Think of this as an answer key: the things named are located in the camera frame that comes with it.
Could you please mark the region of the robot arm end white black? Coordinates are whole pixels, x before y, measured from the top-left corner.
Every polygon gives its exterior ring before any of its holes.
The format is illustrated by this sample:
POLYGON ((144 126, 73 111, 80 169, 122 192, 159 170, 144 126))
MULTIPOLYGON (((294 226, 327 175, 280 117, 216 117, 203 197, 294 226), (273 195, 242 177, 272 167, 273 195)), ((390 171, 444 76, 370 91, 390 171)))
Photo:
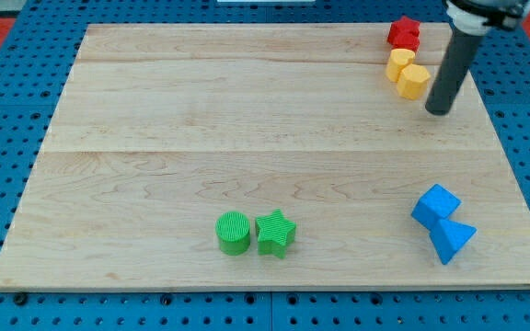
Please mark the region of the robot arm end white black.
POLYGON ((516 30, 530 13, 530 0, 443 0, 454 27, 485 36, 491 29, 516 30))

